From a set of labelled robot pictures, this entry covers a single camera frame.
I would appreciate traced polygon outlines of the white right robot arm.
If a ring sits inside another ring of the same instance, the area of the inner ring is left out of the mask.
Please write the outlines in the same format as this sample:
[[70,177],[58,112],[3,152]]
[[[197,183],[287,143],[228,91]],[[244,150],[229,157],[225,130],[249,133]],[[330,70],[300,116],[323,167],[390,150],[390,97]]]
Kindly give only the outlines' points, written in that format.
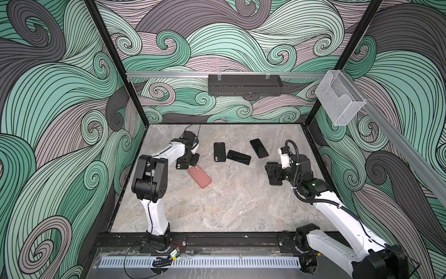
[[343,244],[315,224],[299,227],[294,242],[302,272],[315,272],[317,258],[323,255],[353,279],[409,279],[415,274],[410,263],[416,261],[367,228],[324,180],[316,179],[309,158],[299,153],[293,140],[286,140],[278,153],[279,163],[265,165],[269,183],[280,186],[283,181],[289,182],[296,198],[323,213],[346,241]]

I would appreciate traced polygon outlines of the black phone ribbed back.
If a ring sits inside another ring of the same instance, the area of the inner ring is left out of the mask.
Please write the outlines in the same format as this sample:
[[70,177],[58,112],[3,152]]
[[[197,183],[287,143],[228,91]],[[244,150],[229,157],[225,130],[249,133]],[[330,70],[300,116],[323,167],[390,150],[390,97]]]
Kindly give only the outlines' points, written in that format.
[[226,156],[227,159],[233,160],[244,165],[250,165],[252,157],[237,151],[229,150]]

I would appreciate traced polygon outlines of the pink phone case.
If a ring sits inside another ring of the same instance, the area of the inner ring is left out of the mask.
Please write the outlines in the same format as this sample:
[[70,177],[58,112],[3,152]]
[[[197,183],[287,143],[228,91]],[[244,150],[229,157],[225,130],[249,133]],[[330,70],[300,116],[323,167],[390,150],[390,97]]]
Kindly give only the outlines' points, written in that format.
[[212,179],[199,165],[191,166],[187,172],[201,189],[205,189],[212,183]]

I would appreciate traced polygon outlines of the black phone case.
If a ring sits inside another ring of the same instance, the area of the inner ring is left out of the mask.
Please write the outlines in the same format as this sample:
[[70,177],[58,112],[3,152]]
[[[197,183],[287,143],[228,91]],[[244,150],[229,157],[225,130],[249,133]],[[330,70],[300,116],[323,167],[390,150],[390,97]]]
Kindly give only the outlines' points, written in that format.
[[177,170],[188,170],[189,163],[184,161],[183,159],[178,158],[175,165]]
[[225,143],[217,142],[213,144],[214,147],[214,161],[215,162],[226,162],[226,149]]

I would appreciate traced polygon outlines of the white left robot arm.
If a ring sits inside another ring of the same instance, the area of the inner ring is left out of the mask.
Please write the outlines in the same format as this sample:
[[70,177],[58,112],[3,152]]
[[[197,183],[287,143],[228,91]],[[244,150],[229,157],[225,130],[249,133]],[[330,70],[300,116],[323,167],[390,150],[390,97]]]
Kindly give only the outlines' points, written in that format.
[[168,170],[173,163],[180,167],[196,166],[199,160],[196,152],[198,146],[198,134],[184,131],[181,137],[172,139],[159,152],[138,158],[131,190],[144,208],[148,241],[165,247],[170,245],[170,224],[163,201],[168,187]]

